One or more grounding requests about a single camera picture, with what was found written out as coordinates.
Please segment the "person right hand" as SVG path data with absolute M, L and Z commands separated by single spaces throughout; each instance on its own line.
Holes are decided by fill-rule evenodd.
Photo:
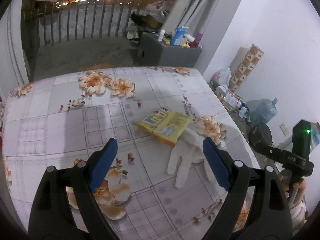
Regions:
M 284 179 L 284 176 L 279 173 L 278 174 L 278 178 L 281 182 L 281 185 L 282 185 L 282 188 L 283 190 L 285 191 L 285 196 L 286 198 L 289 198 L 290 194 L 289 194 L 289 185 L 283 183 L 283 179 Z M 306 190 L 306 181 L 303 179 L 303 178 L 300 178 L 299 181 L 295 182 L 293 185 L 293 188 L 295 190 L 297 190 L 297 194 L 296 194 L 296 197 L 295 197 L 295 200 L 294 200 L 294 203 L 300 203 L 304 197 L 304 192 Z

